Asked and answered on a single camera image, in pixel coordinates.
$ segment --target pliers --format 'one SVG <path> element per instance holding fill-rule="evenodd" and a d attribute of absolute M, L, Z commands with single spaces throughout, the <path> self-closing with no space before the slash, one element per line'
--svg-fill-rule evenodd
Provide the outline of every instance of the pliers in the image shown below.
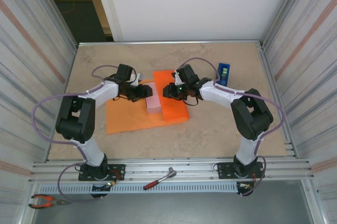
<path fill-rule="evenodd" d="M 42 208 L 46 208 L 46 207 L 51 207 L 54 204 L 68 204 L 69 201 L 65 201 L 65 200 L 56 200 L 54 199 L 54 197 L 52 196 L 47 196 L 45 194 L 36 194 L 32 196 L 32 199 L 37 199 L 37 198 L 42 198 L 47 200 L 47 203 L 45 204 L 29 204 L 28 206 L 33 208 L 33 209 L 42 209 Z"/>

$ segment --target marble surface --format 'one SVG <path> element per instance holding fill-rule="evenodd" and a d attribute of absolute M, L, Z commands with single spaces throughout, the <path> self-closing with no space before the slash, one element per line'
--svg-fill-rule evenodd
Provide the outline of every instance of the marble surface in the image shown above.
<path fill-rule="evenodd" d="M 152 79 L 153 71 L 175 69 L 187 59 L 198 56 L 216 67 L 219 63 L 231 65 L 228 87 L 255 88 L 262 96 L 271 97 L 254 43 L 110 44 L 78 48 L 67 92 L 83 92 L 99 84 L 98 79 L 91 77 L 91 71 L 102 64 L 128 64 L 142 72 L 143 79 Z M 200 78 L 215 77 L 206 63 L 195 60 L 190 64 Z M 109 67 L 97 71 L 103 77 L 114 72 L 115 69 Z M 269 108 L 274 116 L 273 128 L 279 120 L 275 108 Z M 241 135 L 231 110 L 208 101 L 188 109 L 191 118 L 182 124 L 107 135 L 105 106 L 102 105 L 96 111 L 94 137 L 110 159 L 230 157 L 236 154 Z M 63 138 L 56 133 L 54 140 Z M 277 130 L 262 142 L 259 154 L 286 155 L 283 141 L 282 130 Z M 68 145 L 53 144 L 48 158 L 73 159 L 80 158 L 80 154 Z"/>

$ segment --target blue box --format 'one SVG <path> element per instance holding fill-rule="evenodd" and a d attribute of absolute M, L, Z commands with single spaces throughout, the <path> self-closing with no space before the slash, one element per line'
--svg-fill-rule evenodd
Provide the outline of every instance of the blue box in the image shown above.
<path fill-rule="evenodd" d="M 227 70 L 226 76 L 223 76 L 223 71 Z M 230 75 L 230 65 L 225 64 L 225 63 L 219 63 L 219 66 L 217 68 L 217 72 L 219 73 L 220 80 L 217 81 L 216 83 L 222 85 L 222 86 L 227 86 L 228 84 L 228 77 Z"/>

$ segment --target wrench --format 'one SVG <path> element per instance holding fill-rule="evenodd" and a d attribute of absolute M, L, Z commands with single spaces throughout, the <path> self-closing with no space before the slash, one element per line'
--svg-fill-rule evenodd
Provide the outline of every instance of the wrench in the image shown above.
<path fill-rule="evenodd" d="M 153 181 L 153 182 L 147 184 L 147 185 L 144 186 L 143 188 L 144 188 L 144 190 L 146 191 L 146 190 L 148 190 L 148 189 L 150 189 L 150 188 L 156 186 L 156 185 L 159 184 L 161 181 L 163 181 L 163 180 L 165 180 L 165 179 L 167 179 L 167 178 L 172 178 L 172 177 L 174 177 L 175 175 L 177 175 L 177 172 L 176 172 L 172 167 L 169 167 L 169 169 L 168 169 L 168 174 L 167 174 L 166 176 L 164 176 L 164 177 L 162 177 L 162 178 L 160 178 L 160 179 L 158 179 L 158 180 L 156 180 L 156 181 Z"/>

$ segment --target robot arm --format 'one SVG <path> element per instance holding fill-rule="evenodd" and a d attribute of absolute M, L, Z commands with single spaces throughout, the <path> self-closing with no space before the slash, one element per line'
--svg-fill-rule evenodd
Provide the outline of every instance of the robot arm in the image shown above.
<path fill-rule="evenodd" d="M 116 74 L 104 83 L 87 91 L 86 95 L 66 96 L 61 103 L 56 122 L 56 132 L 77 144 L 85 153 L 88 175 L 103 179 L 107 174 L 107 158 L 92 137 L 95 130 L 95 110 L 116 97 L 136 102 L 152 96 L 148 85 L 139 84 L 141 74 L 132 74 L 133 68 L 120 64 Z"/>
<path fill-rule="evenodd" d="M 273 122 L 273 116 L 264 101 L 237 93 L 260 95 L 259 92 L 255 89 L 245 92 L 220 87 L 208 78 L 200 80 L 188 64 L 177 69 L 173 77 L 175 83 L 170 83 L 164 88 L 164 97 L 186 100 L 188 96 L 191 96 L 232 109 L 236 127 L 242 135 L 240 148 L 234 157 L 234 166 L 240 177 L 250 173 L 257 161 L 256 152 L 262 140 L 261 135 L 268 130 Z"/>

